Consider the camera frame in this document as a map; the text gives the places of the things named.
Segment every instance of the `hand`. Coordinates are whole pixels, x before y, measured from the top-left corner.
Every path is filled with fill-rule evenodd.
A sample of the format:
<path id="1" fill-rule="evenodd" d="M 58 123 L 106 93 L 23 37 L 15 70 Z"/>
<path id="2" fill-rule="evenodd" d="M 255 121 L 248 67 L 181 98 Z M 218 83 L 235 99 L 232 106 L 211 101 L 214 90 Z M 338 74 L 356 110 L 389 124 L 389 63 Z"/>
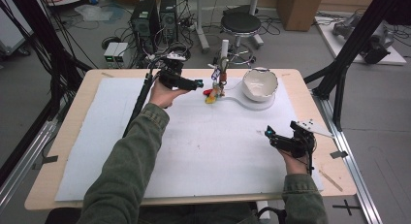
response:
<path id="1" fill-rule="evenodd" d="M 177 96 L 187 92 L 189 91 L 182 89 L 171 90 L 157 79 L 151 88 L 151 95 L 148 102 L 164 109 L 170 107 Z"/>
<path id="2" fill-rule="evenodd" d="M 290 152 L 278 149 L 278 152 L 283 156 L 287 175 L 292 174 L 308 174 L 307 172 L 307 157 L 294 158 Z"/>

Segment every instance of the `table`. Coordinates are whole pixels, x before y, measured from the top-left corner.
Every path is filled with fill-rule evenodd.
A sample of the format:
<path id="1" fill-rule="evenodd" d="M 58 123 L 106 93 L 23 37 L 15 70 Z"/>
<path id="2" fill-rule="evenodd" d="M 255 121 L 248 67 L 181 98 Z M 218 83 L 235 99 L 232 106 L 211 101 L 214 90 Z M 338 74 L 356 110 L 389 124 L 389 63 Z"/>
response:
<path id="1" fill-rule="evenodd" d="M 242 78 L 246 69 L 234 69 L 228 72 L 229 77 Z M 300 72 L 293 69 L 274 69 L 275 74 L 281 78 L 288 91 L 289 98 L 299 120 L 313 118 L 319 124 L 326 126 L 318 111 L 311 95 L 303 82 Z M 59 183 L 63 177 L 67 158 L 71 148 L 77 139 L 79 129 L 90 107 L 94 94 L 96 93 L 102 78 L 143 78 L 146 70 L 92 70 L 87 73 L 79 92 L 74 100 L 66 119 L 47 156 L 58 155 L 57 162 L 45 164 L 27 197 L 25 207 L 29 210 L 53 209 L 62 207 L 81 208 L 82 202 L 55 202 Z M 204 78 L 211 75 L 211 69 L 184 69 L 183 76 L 186 78 Z M 332 139 L 316 135 L 317 147 L 313 158 L 319 169 L 321 180 L 325 186 L 323 196 L 346 196 L 356 193 L 356 186 L 348 173 L 341 158 L 332 159 L 330 153 L 336 151 Z M 176 198 L 167 203 L 212 203 L 212 202 L 234 202 L 234 201 L 259 201 L 275 200 L 279 196 L 267 195 L 241 195 L 241 196 L 219 196 L 216 197 L 194 197 Z M 165 204 L 161 199 L 142 201 L 143 205 Z"/>

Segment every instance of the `gray floor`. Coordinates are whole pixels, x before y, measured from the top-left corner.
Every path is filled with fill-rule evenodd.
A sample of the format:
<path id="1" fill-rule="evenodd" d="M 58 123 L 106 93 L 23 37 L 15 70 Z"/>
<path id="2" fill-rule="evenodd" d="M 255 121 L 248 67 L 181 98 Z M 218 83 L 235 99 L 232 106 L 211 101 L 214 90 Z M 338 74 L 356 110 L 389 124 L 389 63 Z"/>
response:
<path id="1" fill-rule="evenodd" d="M 75 6 L 60 10 L 63 16 L 70 16 Z M 119 19 L 109 22 L 79 22 L 69 28 L 87 55 L 99 68 L 106 68 L 101 42 L 114 35 L 114 31 L 127 27 L 129 14 L 116 9 Z M 222 9 L 213 13 L 213 21 L 221 18 Z M 204 11 L 205 19 L 210 19 L 212 11 Z M 261 10 L 260 15 L 276 17 L 275 10 Z M 68 20 L 80 21 L 80 17 Z M 257 62 L 254 66 L 267 68 L 295 68 L 305 77 L 328 66 L 333 58 L 316 26 L 308 32 L 284 31 L 275 23 L 280 35 L 262 35 L 265 44 L 255 50 Z M 218 29 L 205 28 L 211 47 L 207 54 L 201 54 L 200 44 L 193 34 L 195 44 L 191 49 L 192 58 L 184 68 L 207 68 L 214 53 L 218 51 L 222 39 L 233 38 L 220 34 Z M 410 47 L 394 43 L 395 49 L 404 56 L 411 56 Z M 88 59 L 75 47 L 77 57 L 89 63 Z M 0 163 L 18 144 L 23 134 L 46 104 L 49 94 L 49 75 L 39 63 L 36 55 L 13 55 L 0 62 Z M 353 63 L 347 74 L 346 90 L 342 110 L 342 127 L 360 167 L 366 186 L 378 208 L 384 223 L 410 223 L 411 214 L 411 66 L 364 65 Z M 313 88 L 318 84 L 309 84 Z M 27 211 L 24 200 L 36 178 L 36 170 L 29 172 L 24 182 L 0 215 L 1 224 L 44 223 L 47 211 Z M 331 223 L 365 223 L 362 211 L 344 206 L 344 200 L 351 207 L 358 207 L 355 196 L 325 198 L 325 206 Z M 269 201 L 274 207 L 282 207 L 281 201 Z M 270 223 L 276 223 L 275 217 Z"/>

